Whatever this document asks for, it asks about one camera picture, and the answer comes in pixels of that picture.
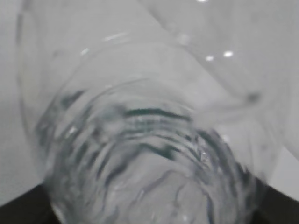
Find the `clear plastic bottle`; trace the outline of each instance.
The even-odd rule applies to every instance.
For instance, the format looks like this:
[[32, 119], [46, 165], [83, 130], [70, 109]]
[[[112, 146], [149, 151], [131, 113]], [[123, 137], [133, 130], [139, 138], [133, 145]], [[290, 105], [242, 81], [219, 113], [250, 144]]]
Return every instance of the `clear plastic bottle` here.
[[25, 0], [23, 121], [61, 222], [249, 221], [282, 147], [292, 3]]

